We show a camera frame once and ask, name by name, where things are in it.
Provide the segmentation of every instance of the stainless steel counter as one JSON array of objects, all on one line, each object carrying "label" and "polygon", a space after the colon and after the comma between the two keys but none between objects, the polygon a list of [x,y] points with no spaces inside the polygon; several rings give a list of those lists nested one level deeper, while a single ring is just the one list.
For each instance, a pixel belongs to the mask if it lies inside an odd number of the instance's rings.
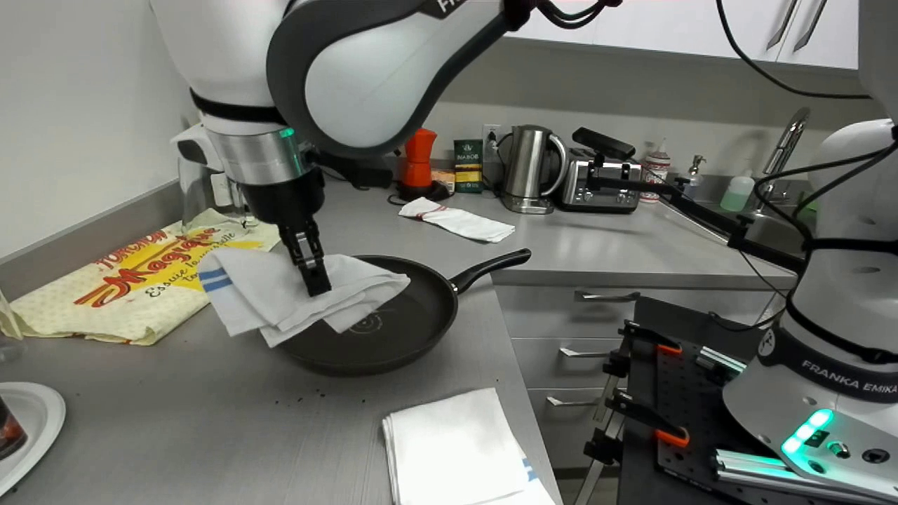
[{"label": "stainless steel counter", "polygon": [[[383,192],[332,185],[324,242],[332,252],[415,258],[444,274],[533,248],[527,267],[500,279],[507,284],[761,286],[719,238],[666,207],[526,220],[489,196],[457,196],[453,204],[510,221],[516,234],[502,244],[472,244],[398,220]],[[0,267],[4,274],[25,286],[22,272]],[[305,374],[258,338],[227,339],[204,310],[157,347],[25,342],[22,359],[0,367],[0,381],[11,380],[51,385],[70,404],[56,448],[6,499],[11,505],[391,502],[378,420],[474,387],[500,391],[514,436],[558,499],[491,280],[462,296],[453,332],[433,354],[384,375]]]}]

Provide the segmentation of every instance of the black cable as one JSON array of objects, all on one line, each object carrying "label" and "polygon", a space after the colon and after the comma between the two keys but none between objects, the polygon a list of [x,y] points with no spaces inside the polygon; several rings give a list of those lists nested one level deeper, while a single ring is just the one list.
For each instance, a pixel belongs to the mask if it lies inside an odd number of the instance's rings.
[{"label": "black cable", "polygon": [[558,16],[558,21],[571,21],[571,22],[579,22],[580,16],[593,16],[596,11],[604,8],[604,0],[586,5],[585,11],[561,11],[552,0],[538,0],[538,11],[544,15],[544,8]]},{"label": "black cable", "polygon": [[298,0],[286,0],[284,16],[298,5]]},{"label": "black cable", "polygon": [[733,321],[715,315],[715,312],[708,312],[708,318],[712,318],[715,325],[723,325],[728,332],[735,332],[735,335],[766,332],[771,322],[781,321],[781,315],[785,315],[785,310],[781,310],[781,312],[775,312],[771,318],[757,321],[757,322],[752,322],[752,325],[742,325],[742,322],[733,322]]},{"label": "black cable", "polygon": [[739,252],[743,262],[746,262],[746,267],[756,272],[756,279],[761,279],[761,284],[770,289],[770,291],[775,291],[777,298],[785,298],[770,279],[764,279],[764,272],[756,267],[756,262],[746,256],[746,252]]},{"label": "black cable", "polygon": [[881,154],[886,154],[892,147],[886,147],[886,148],[879,148],[879,152],[868,152],[868,154],[858,154],[858,157],[841,157],[841,159],[830,159],[830,164],[816,164],[816,165],[802,165],[802,168],[789,168],[789,172],[781,172],[781,175],[770,175],[770,178],[761,178],[757,182],[756,182],[756,200],[764,204],[764,207],[770,207],[771,213],[777,213],[784,221],[789,221],[805,242],[810,242],[815,235],[810,235],[810,230],[799,221],[799,220],[795,220],[795,216],[789,216],[784,207],[777,207],[775,203],[770,203],[766,200],[766,193],[764,193],[764,188],[770,185],[770,182],[775,182],[775,180],[785,180],[785,178],[796,178],[796,175],[815,175],[815,172],[830,172],[830,168],[841,168],[841,165],[854,165],[854,164],[868,164],[868,159],[872,159],[872,157],[881,157]]},{"label": "black cable", "polygon": [[729,42],[729,47],[735,51],[735,56],[750,65],[757,77],[764,77],[766,82],[777,85],[781,91],[789,91],[795,95],[805,95],[805,98],[827,98],[827,102],[868,102],[871,95],[854,95],[854,94],[815,94],[815,91],[796,91],[796,88],[789,88],[785,82],[775,79],[771,72],[766,72],[761,65],[756,65],[735,42],[733,36],[733,29],[729,29],[729,21],[728,21],[728,11],[723,11],[723,0],[715,0],[719,2],[719,16],[721,16],[721,29],[723,29],[723,36]]},{"label": "black cable", "polygon": [[775,203],[766,200],[764,185],[770,185],[770,182],[771,182],[771,178],[764,178],[764,180],[756,182],[756,188],[752,188],[756,200],[757,200],[766,211],[777,213],[777,220],[784,220],[785,225],[792,225],[792,228],[802,235],[802,242],[810,242],[815,234],[810,234],[808,225],[802,225],[799,220],[789,216],[781,204],[775,204]]},{"label": "black cable", "polygon": [[799,216],[810,203],[816,203],[820,196],[830,193],[833,188],[844,185],[848,180],[875,168],[881,159],[886,159],[892,152],[898,152],[898,144],[892,144],[890,148],[885,148],[881,154],[871,157],[865,165],[836,178],[833,182],[822,185],[820,192],[808,193],[792,216]]},{"label": "black cable", "polygon": [[555,2],[551,0],[541,0],[538,2],[538,11],[558,29],[566,29],[566,30],[576,30],[576,29],[585,29],[589,26],[601,11],[604,11],[604,2],[596,2],[593,8],[585,8],[579,15],[566,15],[561,11]]}]

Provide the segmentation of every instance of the white plate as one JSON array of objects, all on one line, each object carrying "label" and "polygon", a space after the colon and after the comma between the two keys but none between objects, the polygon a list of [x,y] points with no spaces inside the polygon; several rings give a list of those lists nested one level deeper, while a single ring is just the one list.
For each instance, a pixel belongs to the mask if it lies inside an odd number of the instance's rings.
[{"label": "white plate", "polygon": [[32,381],[0,381],[0,398],[29,436],[25,447],[0,461],[0,498],[6,498],[60,439],[64,398],[56,391]]}]

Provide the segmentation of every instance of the kettle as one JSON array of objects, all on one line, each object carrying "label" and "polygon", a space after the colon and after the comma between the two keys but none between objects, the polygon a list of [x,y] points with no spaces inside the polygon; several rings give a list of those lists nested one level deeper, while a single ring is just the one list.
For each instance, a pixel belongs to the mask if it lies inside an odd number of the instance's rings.
[{"label": "kettle", "polygon": [[[566,168],[566,147],[558,136],[544,126],[516,126],[510,130],[506,152],[506,182],[502,182],[502,204],[514,213],[551,213],[552,204],[547,196],[558,192]],[[547,152],[558,152],[558,175],[544,188],[544,178],[552,168]]]}]

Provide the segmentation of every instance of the white cabinet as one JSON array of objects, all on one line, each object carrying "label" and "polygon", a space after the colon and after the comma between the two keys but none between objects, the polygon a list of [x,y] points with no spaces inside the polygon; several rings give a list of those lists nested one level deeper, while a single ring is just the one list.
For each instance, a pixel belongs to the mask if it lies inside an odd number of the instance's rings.
[{"label": "white cabinet", "polygon": [[[728,0],[728,21],[742,47],[761,61],[777,60],[775,30],[785,26],[789,0]],[[601,15],[596,42],[610,47],[641,47],[662,54],[728,56],[719,11],[712,0],[627,0]]]},{"label": "white cabinet", "polygon": [[781,61],[857,70],[858,0],[799,0]]},{"label": "white cabinet", "polygon": [[[555,0],[564,11],[593,0]],[[735,42],[757,61],[851,67],[858,51],[858,0],[723,0]],[[635,47],[735,60],[715,0],[622,0],[580,30],[564,30],[538,11],[514,39]]]}]

